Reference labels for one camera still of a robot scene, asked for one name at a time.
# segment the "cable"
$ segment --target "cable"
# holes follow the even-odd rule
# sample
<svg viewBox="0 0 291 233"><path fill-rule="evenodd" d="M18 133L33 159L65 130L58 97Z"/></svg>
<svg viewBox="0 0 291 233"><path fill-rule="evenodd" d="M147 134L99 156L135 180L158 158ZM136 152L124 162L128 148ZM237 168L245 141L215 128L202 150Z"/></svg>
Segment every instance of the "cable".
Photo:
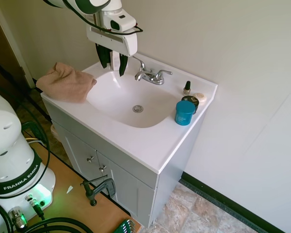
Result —
<svg viewBox="0 0 291 233"><path fill-rule="evenodd" d="M2 208L2 206L0 206L0 215L2 216L6 227L8 229L7 233L13 233L13 224L12 221L10 219L10 217L8 216L8 214L6 213L6 211Z"/></svg>
<svg viewBox="0 0 291 233"><path fill-rule="evenodd" d="M25 139L26 139L27 141L28 141L28 140L38 140L38 139L35 138L35 137L26 137Z"/></svg>
<svg viewBox="0 0 291 233"><path fill-rule="evenodd" d="M37 202L33 206L33 210L42 219L42 221L45 220L43 210L41 209L41 206Z"/></svg>
<svg viewBox="0 0 291 233"><path fill-rule="evenodd" d="M97 28L105 33L109 33L109 34L113 34L113 35L132 35L135 33L142 33L144 30L142 30L141 28L139 28L137 25L134 28L137 28L139 31L134 31L131 33L116 33L116 32L112 32L109 31L108 29L102 28L100 26L97 26L96 24L88 21L86 18L84 18L76 9L73 8L73 6L70 5L70 3L67 0L63 0L64 4L70 9L72 10L77 16L79 16L85 23L91 25L94 28Z"/></svg>
<svg viewBox="0 0 291 233"><path fill-rule="evenodd" d="M33 141L28 142L28 144L35 143L35 142L38 142L38 143L40 143L42 146L45 146L44 143L43 143L41 140L33 140Z"/></svg>
<svg viewBox="0 0 291 233"><path fill-rule="evenodd" d="M21 106L23 106L23 108L32 116L32 118L34 119L34 121L37 122L40 130L42 131L42 133L44 134L45 136L45 139L46 139L46 145L47 145L47 150L48 150L48 160L47 160L47 163L45 164L45 168L40 176L40 178L37 180L37 182L32 185L30 188L26 189L25 191L23 192L20 192L18 194L15 194L15 195L12 195L12 196L8 196L8 197L2 197L0 196L0 199L9 199L9 198L15 198L15 197L18 197L19 195L22 195L26 192L28 192L29 190L31 190L32 188L34 188L37 184L39 184L39 182L41 181L42 177L44 176L48 166L49 166L49 161L50 161L50 148L49 148L49 140L48 140L48 137L47 137L47 134L45 133L42 125L40 124L40 122L38 121L38 119L35 117L35 115L18 99L16 98L14 95L12 95L11 93L9 93L8 91L6 91L4 88L2 88L0 86L0 91L4 92L5 94L7 94L8 96L12 97L14 100L16 100L17 103L19 103Z"/></svg>
<svg viewBox="0 0 291 233"><path fill-rule="evenodd" d="M55 223L55 222L66 222L66 223L70 223L70 224L73 224L73 225L75 225L77 227L80 227L86 233L93 233L93 231L91 229L89 229L85 224L83 224L83 223L81 223L81 222L79 222L77 220L74 220L72 218L68 218L68 217L54 217L54 218L50 218L50 219L43 220L43 221L38 222L38 223L34 224L33 226L27 228L22 233L33 233L33 230L35 230L35 229L43 226L44 224L50 224L50 223Z"/></svg>
<svg viewBox="0 0 291 233"><path fill-rule="evenodd" d="M63 231L63 232L71 232L71 233L81 233L77 229L74 229L72 227L68 226L50 226L50 227L44 227L40 228L38 230L35 230L31 233L44 233L44 232L51 232L51 231Z"/></svg>

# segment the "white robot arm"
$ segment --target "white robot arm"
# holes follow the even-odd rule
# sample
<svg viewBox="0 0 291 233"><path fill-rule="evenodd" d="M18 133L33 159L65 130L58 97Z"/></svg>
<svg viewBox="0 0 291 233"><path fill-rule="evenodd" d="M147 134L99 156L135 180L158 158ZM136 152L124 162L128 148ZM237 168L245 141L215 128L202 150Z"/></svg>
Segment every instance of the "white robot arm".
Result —
<svg viewBox="0 0 291 233"><path fill-rule="evenodd" d="M47 4L68 8L87 23L87 37L97 45L102 66L110 62L110 51L121 54L120 75L124 74L127 57L137 52L136 33L143 30L136 20L122 9L121 0L43 0Z"/></svg>
<svg viewBox="0 0 291 233"><path fill-rule="evenodd" d="M43 201L42 209L52 202L55 175L41 162L21 133L21 123L13 108L0 96L0 206L9 214L21 213L11 217L17 229L25 227L26 219L36 214L26 197L31 195L37 203ZM0 233L6 230L0 215Z"/></svg>
<svg viewBox="0 0 291 233"><path fill-rule="evenodd" d="M100 14L100 27L125 32L136 26L136 20L122 9L121 0L44 0L61 8L71 7L81 15Z"/></svg>

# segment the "drain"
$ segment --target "drain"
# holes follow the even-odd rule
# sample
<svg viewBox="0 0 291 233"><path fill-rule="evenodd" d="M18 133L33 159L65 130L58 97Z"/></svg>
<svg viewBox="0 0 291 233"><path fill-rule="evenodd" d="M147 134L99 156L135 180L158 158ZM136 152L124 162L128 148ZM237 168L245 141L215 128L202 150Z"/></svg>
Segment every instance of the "drain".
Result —
<svg viewBox="0 0 291 233"><path fill-rule="evenodd" d="M135 113L141 113L141 112L144 110L144 108L143 108L143 106L141 106L141 105L135 105L135 106L133 106L132 110L133 110Z"/></svg>

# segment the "floor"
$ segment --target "floor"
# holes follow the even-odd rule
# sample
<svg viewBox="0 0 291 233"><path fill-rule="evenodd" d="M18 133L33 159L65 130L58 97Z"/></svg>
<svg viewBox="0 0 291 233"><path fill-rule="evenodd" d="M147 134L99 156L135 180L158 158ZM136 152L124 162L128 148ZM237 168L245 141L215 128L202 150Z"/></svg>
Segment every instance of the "floor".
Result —
<svg viewBox="0 0 291 233"><path fill-rule="evenodd" d="M46 111L36 90L31 91L31 97ZM51 124L27 101L24 101L24 105L37 116L46 131L51 151L71 166L62 144L50 131ZM22 123L32 120L21 106L16 113ZM150 228L143 228L141 233L256 233L256 231L178 183L161 215Z"/></svg>

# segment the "green led light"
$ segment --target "green led light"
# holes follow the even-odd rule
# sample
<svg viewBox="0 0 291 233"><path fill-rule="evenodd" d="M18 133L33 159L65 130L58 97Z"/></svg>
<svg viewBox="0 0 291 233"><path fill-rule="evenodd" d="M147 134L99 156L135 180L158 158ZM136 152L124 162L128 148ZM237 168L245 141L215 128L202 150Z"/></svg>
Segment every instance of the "green led light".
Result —
<svg viewBox="0 0 291 233"><path fill-rule="evenodd" d="M40 193L40 200L45 202L43 207L48 206L52 201L52 193L41 184L37 184L35 189Z"/></svg>

